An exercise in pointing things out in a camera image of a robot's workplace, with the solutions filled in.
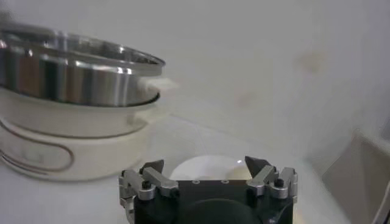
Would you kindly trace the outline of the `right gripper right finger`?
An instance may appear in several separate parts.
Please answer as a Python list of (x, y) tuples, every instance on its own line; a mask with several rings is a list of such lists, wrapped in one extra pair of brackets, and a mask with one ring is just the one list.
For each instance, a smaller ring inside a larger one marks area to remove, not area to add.
[(256, 197), (263, 196), (266, 191), (277, 200), (291, 198), (297, 202), (298, 173), (294, 168), (284, 167), (281, 172), (265, 159), (245, 156), (245, 163), (251, 175), (246, 184)]

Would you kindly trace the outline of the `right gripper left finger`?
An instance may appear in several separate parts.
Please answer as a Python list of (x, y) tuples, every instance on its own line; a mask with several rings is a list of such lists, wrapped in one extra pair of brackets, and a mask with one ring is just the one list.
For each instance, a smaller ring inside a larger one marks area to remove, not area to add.
[(179, 182), (162, 175), (162, 159), (145, 163), (139, 171), (123, 170), (118, 177), (119, 204), (128, 212), (134, 210), (134, 199), (151, 201), (158, 194), (168, 198), (179, 197)]

